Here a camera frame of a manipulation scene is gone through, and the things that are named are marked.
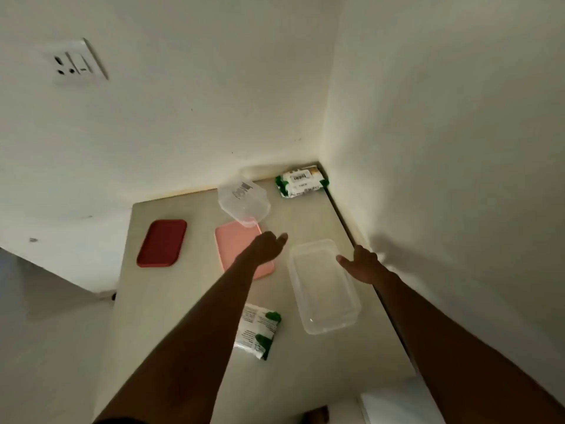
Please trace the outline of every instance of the switch plate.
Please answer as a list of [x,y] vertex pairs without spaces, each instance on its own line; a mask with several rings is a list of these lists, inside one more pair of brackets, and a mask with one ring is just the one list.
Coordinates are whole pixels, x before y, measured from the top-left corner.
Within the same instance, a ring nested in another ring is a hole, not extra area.
[[84,39],[43,44],[39,51],[57,84],[108,80],[97,57]]

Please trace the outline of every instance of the left hand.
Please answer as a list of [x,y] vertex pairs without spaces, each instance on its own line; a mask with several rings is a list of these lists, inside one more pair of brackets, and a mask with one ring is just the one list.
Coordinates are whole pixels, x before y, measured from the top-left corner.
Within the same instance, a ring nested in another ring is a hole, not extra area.
[[240,256],[249,258],[253,263],[257,264],[257,266],[271,262],[275,257],[281,254],[287,241],[287,233],[283,233],[277,238],[271,231],[264,232],[256,236]]

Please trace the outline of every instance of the clear plastic container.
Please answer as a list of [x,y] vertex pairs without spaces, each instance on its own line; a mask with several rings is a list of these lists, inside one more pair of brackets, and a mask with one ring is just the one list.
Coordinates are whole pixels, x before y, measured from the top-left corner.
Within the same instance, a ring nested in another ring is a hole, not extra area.
[[220,185],[217,200],[222,210],[246,228],[257,225],[271,210],[267,191],[243,177]]
[[289,252],[288,270],[304,329],[310,335],[351,326],[361,303],[349,274],[335,260],[332,240],[300,244]]

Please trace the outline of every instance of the forearm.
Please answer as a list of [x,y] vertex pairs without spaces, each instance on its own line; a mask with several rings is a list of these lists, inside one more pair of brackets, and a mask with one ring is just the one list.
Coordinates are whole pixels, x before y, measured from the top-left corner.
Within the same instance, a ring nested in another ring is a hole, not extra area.
[[565,422],[555,399],[396,274],[374,285],[448,424]]
[[257,264],[240,256],[155,347],[98,419],[209,422]]

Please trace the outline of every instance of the hand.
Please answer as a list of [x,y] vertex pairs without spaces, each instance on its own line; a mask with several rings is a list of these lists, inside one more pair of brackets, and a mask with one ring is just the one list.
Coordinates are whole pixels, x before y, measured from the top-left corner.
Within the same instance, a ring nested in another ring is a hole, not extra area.
[[277,238],[271,231],[264,232],[256,236],[240,256],[249,258],[253,263],[257,264],[257,266],[271,262],[275,257],[281,254],[287,241],[287,233],[283,233]]
[[352,262],[340,254],[338,254],[335,259],[349,272],[349,275],[362,283],[375,284],[383,277],[395,275],[378,261],[378,257],[375,253],[371,253],[361,245],[355,246]]

